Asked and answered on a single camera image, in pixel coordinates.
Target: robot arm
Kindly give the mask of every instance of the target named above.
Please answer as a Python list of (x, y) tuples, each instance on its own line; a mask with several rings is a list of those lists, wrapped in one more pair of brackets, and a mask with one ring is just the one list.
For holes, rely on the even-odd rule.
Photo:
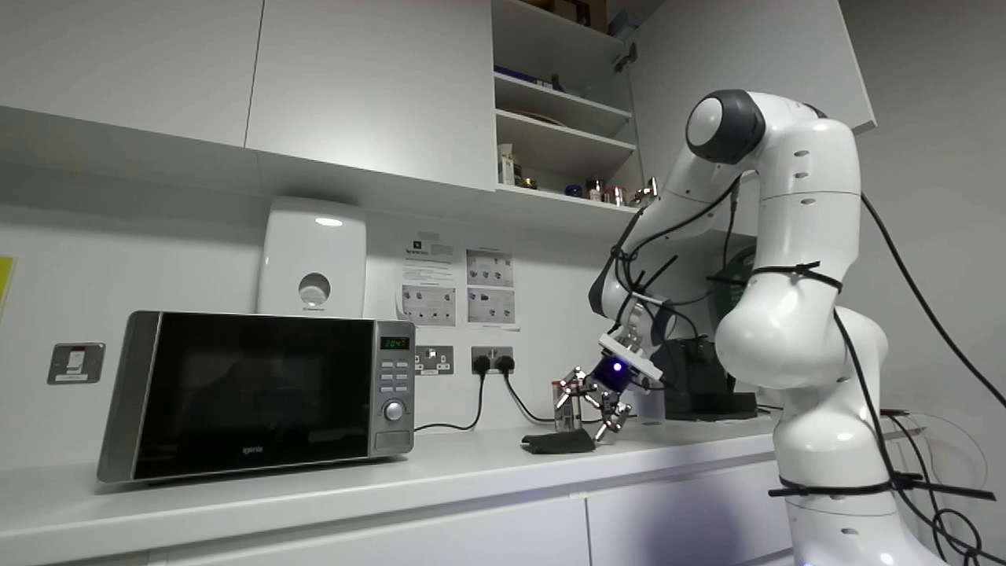
[[(652, 209), (631, 218), (587, 296), (590, 307), (611, 319), (613, 326), (601, 338), (601, 365), (587, 373), (577, 371), (579, 378), (571, 373), (566, 389), (571, 395), (586, 395), (586, 389), (595, 395), (599, 389), (605, 393), (601, 403), (595, 399), (601, 412), (608, 408), (601, 438), (625, 422), (629, 412), (616, 395), (629, 385), (662, 385), (663, 373), (652, 355), (671, 341), (675, 321), (666, 299), (649, 296), (649, 286), (631, 273), (631, 262), (662, 235), (675, 230), (702, 232), (709, 211), (736, 190), (741, 173), (759, 175), (756, 187), (764, 190), (759, 265), (796, 268), (819, 262), (814, 273), (842, 281), (858, 248), (858, 162), (847, 125), (786, 97), (713, 90), (694, 104), (685, 143), (689, 147), (675, 157), (671, 187)], [(753, 365), (750, 355), (756, 355), (759, 373), (777, 378), (770, 358), (779, 348), (764, 347), (802, 347), (794, 342), (794, 338), (775, 342), (777, 335), (760, 331), (775, 314), (759, 307), (747, 312), (753, 319), (736, 319), (736, 331), (721, 335), (718, 348), (728, 348), (728, 361), (736, 365)], [(796, 323), (796, 341), (807, 326), (814, 326), (814, 321)]]
[(879, 450), (870, 412), (888, 338), (836, 307), (858, 255), (855, 139), (805, 104), (718, 90), (691, 109), (671, 193), (631, 219), (590, 286), (590, 307), (616, 321), (601, 338), (601, 365), (557, 380), (566, 389), (561, 407), (571, 395), (595, 403), (605, 422), (595, 438), (605, 438), (629, 419), (621, 393), (631, 380), (662, 380), (649, 355), (666, 341), (672, 306), (649, 296), (631, 258), (702, 225), (741, 173), (760, 187), (759, 255), (741, 302), (718, 326), (718, 355), (732, 378), (782, 393), (775, 446), (796, 562), (935, 566), (939, 560), (901, 520), (893, 468)]

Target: silver microwave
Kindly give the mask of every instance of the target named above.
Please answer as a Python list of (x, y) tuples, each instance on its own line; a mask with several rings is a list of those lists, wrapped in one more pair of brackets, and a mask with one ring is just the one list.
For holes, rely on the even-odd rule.
[(98, 477), (391, 458), (411, 450), (411, 416), (411, 323), (135, 312)]

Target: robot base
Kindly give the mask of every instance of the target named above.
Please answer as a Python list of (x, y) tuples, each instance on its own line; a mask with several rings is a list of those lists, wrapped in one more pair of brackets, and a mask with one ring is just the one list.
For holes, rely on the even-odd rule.
[(907, 527), (893, 493), (791, 500), (791, 527), (799, 566), (943, 566)]

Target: white wall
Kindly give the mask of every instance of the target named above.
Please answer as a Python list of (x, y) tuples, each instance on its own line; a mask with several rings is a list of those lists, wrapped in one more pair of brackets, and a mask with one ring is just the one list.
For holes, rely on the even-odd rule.
[[(98, 462), (121, 365), (127, 314), (135, 307), (251, 312), (266, 238), (266, 203), (213, 193), (131, 187), (72, 173), (0, 168), (0, 255), (15, 258), (0, 312), (0, 468)], [(515, 347), (514, 385), (547, 416), (552, 380), (595, 365), (608, 326), (586, 306), (608, 242), (529, 232), (479, 218), (368, 218), (368, 314), (394, 319), (407, 242), (441, 232), (467, 248), (515, 258), (520, 321), (419, 331), (457, 347), (457, 378), (422, 378), (419, 422), (468, 422), (474, 378), (468, 347)], [(47, 386), (54, 342), (106, 342), (102, 385)], [(501, 380), (489, 386), (484, 428), (524, 425)]]
[[(866, 193), (947, 331), (1006, 389), (1006, 2), (842, 0), (842, 10), (880, 123), (858, 135)], [(893, 342), (884, 407), (930, 416), (923, 425), (943, 480), (1006, 497), (1006, 412), (938, 341), (870, 219), (847, 290)], [(952, 502), (1006, 557), (1006, 502)]]

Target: white countertop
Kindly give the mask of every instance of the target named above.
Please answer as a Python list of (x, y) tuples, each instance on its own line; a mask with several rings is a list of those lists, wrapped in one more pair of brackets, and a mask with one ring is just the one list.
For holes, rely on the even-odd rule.
[(0, 473), (5, 562), (61, 562), (368, 520), (536, 491), (582, 491), (770, 456), (770, 419), (629, 428), (613, 446), (532, 456), (529, 432), (427, 432), (407, 458), (98, 491), (96, 468)]

